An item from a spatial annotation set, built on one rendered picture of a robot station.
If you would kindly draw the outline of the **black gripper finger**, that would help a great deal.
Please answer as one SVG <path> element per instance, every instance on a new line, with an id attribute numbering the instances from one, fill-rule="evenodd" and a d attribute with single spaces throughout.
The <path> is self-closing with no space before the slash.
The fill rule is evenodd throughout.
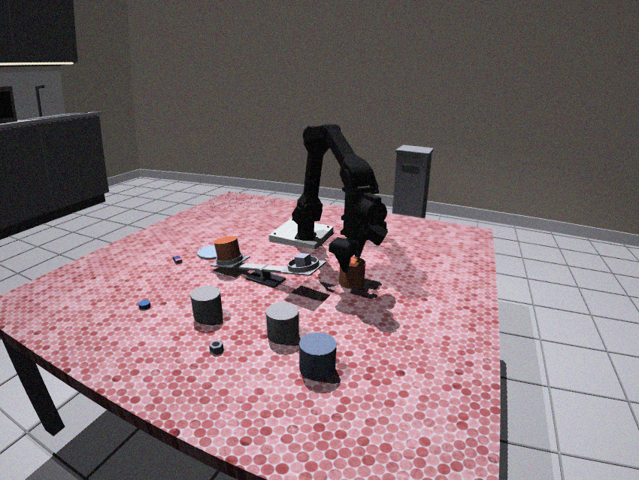
<path id="1" fill-rule="evenodd" d="M 366 237 L 364 237 L 363 239 L 359 239 L 356 244 L 357 244 L 357 249 L 356 249 L 356 253 L 355 253 L 355 257 L 361 257 L 363 248 L 365 246 L 365 243 L 368 239 Z"/>
<path id="2" fill-rule="evenodd" d="M 338 260 L 343 272 L 347 273 L 351 257 L 346 257 L 346 256 L 343 256 L 343 255 L 340 255 L 340 254 L 334 254 L 334 255 L 336 256 L 336 258 L 337 258 L 337 260 Z"/>

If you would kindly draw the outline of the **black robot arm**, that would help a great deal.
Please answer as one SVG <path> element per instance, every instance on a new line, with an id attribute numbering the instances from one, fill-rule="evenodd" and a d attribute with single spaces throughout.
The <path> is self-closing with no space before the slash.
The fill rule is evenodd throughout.
<path id="1" fill-rule="evenodd" d="M 372 167 L 355 154 L 342 135 L 340 126 L 336 124 L 307 126 L 303 137 L 303 144 L 307 149 L 307 164 L 304 192 L 292 212 L 292 219 L 298 224 L 295 239 L 313 241 L 316 236 L 314 221 L 320 221 L 323 212 L 323 204 L 318 197 L 323 155 L 331 148 L 341 166 L 340 176 L 344 184 L 342 190 L 345 192 L 344 212 L 364 219 L 358 238 L 363 239 L 365 235 L 379 246 L 388 233 L 384 221 L 387 210 L 381 203 L 381 198 L 374 195 L 379 193 L 379 186 Z M 366 187 L 368 185 L 370 187 Z"/>

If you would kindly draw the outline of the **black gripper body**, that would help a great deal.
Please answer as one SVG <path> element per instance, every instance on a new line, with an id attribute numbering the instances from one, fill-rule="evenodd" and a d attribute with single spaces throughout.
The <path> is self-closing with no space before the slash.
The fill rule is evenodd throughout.
<path id="1" fill-rule="evenodd" d="M 329 252 L 351 257 L 356 252 L 356 242 L 359 240 L 359 231 L 365 220 L 358 215 L 351 215 L 345 212 L 341 216 L 341 219 L 344 221 L 344 228 L 341 230 L 341 235 L 345 235 L 347 238 L 337 237 L 329 244 Z"/>

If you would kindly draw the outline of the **grey hex nut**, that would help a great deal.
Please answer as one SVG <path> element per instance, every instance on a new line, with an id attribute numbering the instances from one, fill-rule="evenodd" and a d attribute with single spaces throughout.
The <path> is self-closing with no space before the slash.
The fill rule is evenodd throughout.
<path id="1" fill-rule="evenodd" d="M 219 340 L 211 341 L 209 347 L 210 352 L 212 352 L 213 354 L 222 353 L 223 351 L 223 343 Z"/>

